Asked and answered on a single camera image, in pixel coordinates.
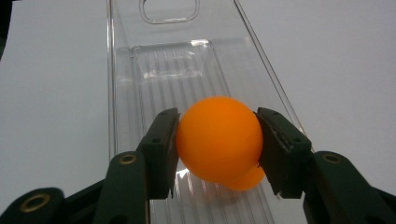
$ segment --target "clear plastic tray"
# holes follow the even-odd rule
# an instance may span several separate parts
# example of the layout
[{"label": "clear plastic tray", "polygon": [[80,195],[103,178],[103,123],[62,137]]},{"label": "clear plastic tray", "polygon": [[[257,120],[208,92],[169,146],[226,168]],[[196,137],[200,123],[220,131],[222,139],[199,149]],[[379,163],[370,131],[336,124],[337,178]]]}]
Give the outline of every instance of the clear plastic tray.
[{"label": "clear plastic tray", "polygon": [[[237,0],[155,1],[107,1],[110,158],[135,150],[161,111],[182,116],[213,95],[274,109],[302,129]],[[302,201],[279,200],[266,179],[231,191],[180,161],[175,192],[150,202],[152,223],[305,222]]]}]

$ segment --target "orange ball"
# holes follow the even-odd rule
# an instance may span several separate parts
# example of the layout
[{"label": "orange ball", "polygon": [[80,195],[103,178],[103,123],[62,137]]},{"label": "orange ball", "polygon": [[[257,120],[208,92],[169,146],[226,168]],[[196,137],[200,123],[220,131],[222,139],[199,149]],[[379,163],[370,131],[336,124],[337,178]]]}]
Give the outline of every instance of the orange ball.
[{"label": "orange ball", "polygon": [[177,127],[177,152],[203,180],[228,183],[257,165],[262,128],[254,113],[230,97],[210,97],[193,105]]},{"label": "orange ball", "polygon": [[253,189],[257,185],[262,182],[262,179],[265,177],[264,170],[261,167],[254,167],[247,174],[242,176],[240,179],[235,181],[224,183],[223,185],[229,189],[233,190],[248,190]]}]

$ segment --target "plastic bin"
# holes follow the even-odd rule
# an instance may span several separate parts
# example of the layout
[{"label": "plastic bin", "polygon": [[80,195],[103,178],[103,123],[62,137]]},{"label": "plastic bin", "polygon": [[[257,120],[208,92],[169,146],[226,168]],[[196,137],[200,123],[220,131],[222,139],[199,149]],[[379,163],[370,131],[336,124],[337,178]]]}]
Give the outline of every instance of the plastic bin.
[{"label": "plastic bin", "polygon": [[[213,95],[274,109],[301,129],[237,0],[108,0],[107,13],[110,158],[135,150],[162,110],[183,115]],[[266,179],[231,191],[180,161],[175,193],[150,202],[152,223],[304,222],[302,201],[279,200]]]}]

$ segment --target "white surface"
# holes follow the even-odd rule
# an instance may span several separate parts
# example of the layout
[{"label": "white surface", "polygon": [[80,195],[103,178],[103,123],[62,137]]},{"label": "white surface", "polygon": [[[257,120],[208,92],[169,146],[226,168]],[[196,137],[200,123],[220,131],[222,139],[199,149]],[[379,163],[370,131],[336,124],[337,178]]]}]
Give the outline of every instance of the white surface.
[{"label": "white surface", "polygon": [[105,177],[106,67],[106,1],[14,2],[0,62],[1,213],[32,189],[68,196]]},{"label": "white surface", "polygon": [[[396,4],[241,0],[315,150],[396,194]],[[106,3],[14,2],[0,62],[0,211],[107,168]]]},{"label": "white surface", "polygon": [[396,2],[241,1],[314,149],[396,195]]}]

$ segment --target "black mechanical arm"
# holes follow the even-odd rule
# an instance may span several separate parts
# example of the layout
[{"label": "black mechanical arm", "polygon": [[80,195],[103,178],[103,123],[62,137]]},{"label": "black mechanical arm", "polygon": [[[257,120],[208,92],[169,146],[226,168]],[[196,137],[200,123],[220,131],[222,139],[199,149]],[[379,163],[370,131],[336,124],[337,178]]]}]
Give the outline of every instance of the black mechanical arm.
[{"label": "black mechanical arm", "polygon": [[[299,199],[310,224],[396,223],[396,197],[371,187],[345,157],[312,152],[311,142],[274,110],[259,108],[264,145],[259,163],[274,194]],[[149,200],[173,197],[178,155],[177,109],[161,112],[136,151],[114,157],[106,178],[64,197],[35,189],[14,201],[0,224],[150,223]]]}]

